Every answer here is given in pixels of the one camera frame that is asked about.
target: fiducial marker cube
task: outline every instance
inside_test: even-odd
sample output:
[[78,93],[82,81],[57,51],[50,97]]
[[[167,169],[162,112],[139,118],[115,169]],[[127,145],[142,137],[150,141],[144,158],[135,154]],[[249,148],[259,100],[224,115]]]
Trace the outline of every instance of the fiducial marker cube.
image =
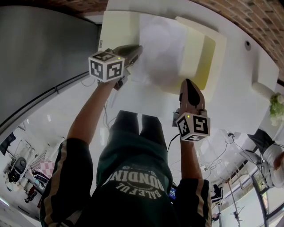
[[183,113],[176,123],[181,140],[196,142],[210,136],[210,118],[208,117]]
[[112,53],[98,51],[89,57],[89,72],[102,82],[118,79],[123,76],[123,57]]

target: pink checkered fabric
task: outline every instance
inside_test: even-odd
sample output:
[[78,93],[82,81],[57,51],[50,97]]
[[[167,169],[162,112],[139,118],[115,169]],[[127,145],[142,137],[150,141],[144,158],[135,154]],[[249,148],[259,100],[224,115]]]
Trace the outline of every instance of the pink checkered fabric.
[[52,172],[55,166],[54,161],[47,161],[40,163],[40,169],[41,171],[48,177],[51,178]]
[[34,162],[32,162],[32,163],[30,164],[30,167],[33,168],[33,169],[38,169],[38,168],[40,168],[40,163],[44,162],[46,152],[47,152],[47,151],[45,151],[45,152],[42,153],[40,156],[38,156],[37,159],[36,159]]

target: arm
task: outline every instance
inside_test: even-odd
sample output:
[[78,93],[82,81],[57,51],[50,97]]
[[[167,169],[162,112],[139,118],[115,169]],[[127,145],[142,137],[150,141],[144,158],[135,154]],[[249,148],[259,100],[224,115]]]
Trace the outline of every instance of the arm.
[[181,140],[181,178],[202,179],[193,142]]
[[74,120],[67,139],[76,138],[90,144],[103,107],[115,86],[116,80],[100,83]]
[[42,226],[74,226],[90,201],[93,163],[89,144],[115,80],[100,83],[74,120],[59,148],[51,179],[42,196]]
[[209,182],[202,179],[193,142],[181,141],[181,182],[173,205],[181,226],[211,226]]

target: white cloth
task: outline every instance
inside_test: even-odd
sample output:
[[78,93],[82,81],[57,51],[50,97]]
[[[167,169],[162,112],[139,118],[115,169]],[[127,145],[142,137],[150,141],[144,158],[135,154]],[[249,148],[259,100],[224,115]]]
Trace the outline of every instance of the white cloth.
[[272,181],[272,175],[271,175],[271,166],[268,165],[267,162],[262,163],[261,165],[257,165],[259,169],[261,169],[261,172],[263,174],[263,177],[266,181],[266,184],[270,187],[273,188],[275,185]]
[[284,163],[277,169],[274,170],[274,160],[282,153],[280,146],[272,144],[263,154],[263,159],[269,164],[270,175],[272,182],[275,187],[284,187]]
[[177,81],[187,28],[165,17],[140,15],[139,44],[143,52],[132,66],[131,80],[156,86],[171,86]]

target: white flower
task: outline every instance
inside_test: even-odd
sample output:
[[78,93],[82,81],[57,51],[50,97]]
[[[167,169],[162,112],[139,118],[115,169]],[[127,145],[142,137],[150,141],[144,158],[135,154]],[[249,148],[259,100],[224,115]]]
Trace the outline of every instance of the white flower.
[[278,95],[278,97],[277,97],[277,101],[279,102],[279,103],[284,103],[284,97],[283,97],[283,95]]

